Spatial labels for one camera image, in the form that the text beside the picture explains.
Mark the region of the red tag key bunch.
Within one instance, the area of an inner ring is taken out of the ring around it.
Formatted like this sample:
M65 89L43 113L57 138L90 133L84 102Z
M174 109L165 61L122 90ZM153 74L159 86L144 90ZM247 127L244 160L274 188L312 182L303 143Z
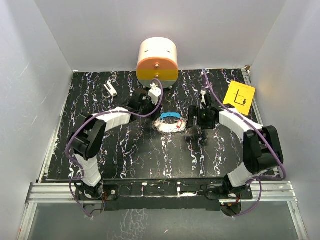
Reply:
M177 127L178 129L180 129L180 128L182 127L182 125L183 125L183 120L180 119L180 120L177 122L176 127Z

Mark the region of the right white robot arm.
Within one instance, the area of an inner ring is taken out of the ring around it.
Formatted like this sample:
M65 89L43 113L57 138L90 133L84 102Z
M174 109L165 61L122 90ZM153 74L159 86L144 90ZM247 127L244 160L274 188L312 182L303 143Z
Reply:
M230 129L242 140L242 163L225 175L222 185L212 189L216 195L233 199L253 180L283 164L277 129L255 123L231 105L221 106L207 94L201 105L188 108L186 128L198 126L212 130L216 124Z

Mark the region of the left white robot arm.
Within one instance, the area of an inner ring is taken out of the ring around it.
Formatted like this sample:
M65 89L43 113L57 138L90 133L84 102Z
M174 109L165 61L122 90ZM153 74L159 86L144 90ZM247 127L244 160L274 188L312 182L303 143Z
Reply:
M103 144L105 132L134 122L137 118L154 120L160 116L163 90L148 92L138 89L125 104L97 114L82 114L82 125L72 133L65 149L68 159L78 164L81 170L77 189L87 198L97 200L103 195L102 176L97 155Z

